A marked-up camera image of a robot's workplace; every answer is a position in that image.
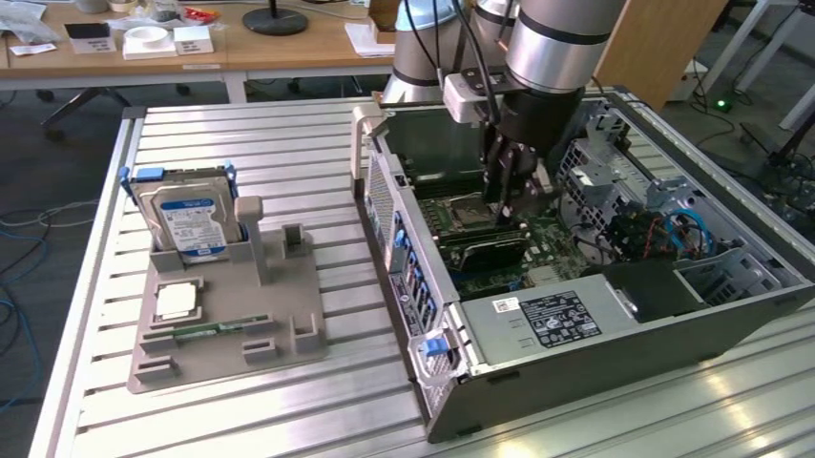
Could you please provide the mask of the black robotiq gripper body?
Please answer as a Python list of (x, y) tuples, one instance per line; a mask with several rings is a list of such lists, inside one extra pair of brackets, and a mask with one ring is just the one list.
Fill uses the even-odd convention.
[(577, 110), (584, 90), (552, 94), (522, 91), (504, 94), (497, 132), (545, 156), (560, 140)]

